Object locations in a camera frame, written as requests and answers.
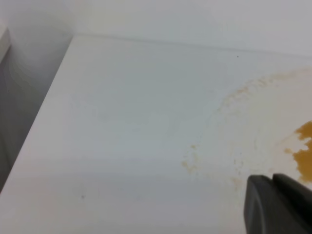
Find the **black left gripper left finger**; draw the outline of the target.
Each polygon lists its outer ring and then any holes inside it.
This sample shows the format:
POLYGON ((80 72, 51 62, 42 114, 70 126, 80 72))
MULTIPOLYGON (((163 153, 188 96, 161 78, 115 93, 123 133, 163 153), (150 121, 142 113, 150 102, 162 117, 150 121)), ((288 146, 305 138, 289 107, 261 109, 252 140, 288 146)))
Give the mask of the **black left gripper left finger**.
POLYGON ((247 179, 244 222, 248 234, 310 234, 312 216, 302 216, 278 190, 273 178, 247 179))

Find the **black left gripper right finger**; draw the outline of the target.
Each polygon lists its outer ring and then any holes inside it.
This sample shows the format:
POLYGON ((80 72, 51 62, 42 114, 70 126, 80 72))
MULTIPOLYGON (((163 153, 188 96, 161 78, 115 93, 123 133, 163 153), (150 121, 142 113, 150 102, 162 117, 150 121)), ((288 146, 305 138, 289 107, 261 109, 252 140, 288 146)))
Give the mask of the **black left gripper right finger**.
POLYGON ((274 174, 273 182, 278 190, 302 216, 312 215, 312 191, 284 174, 274 174))

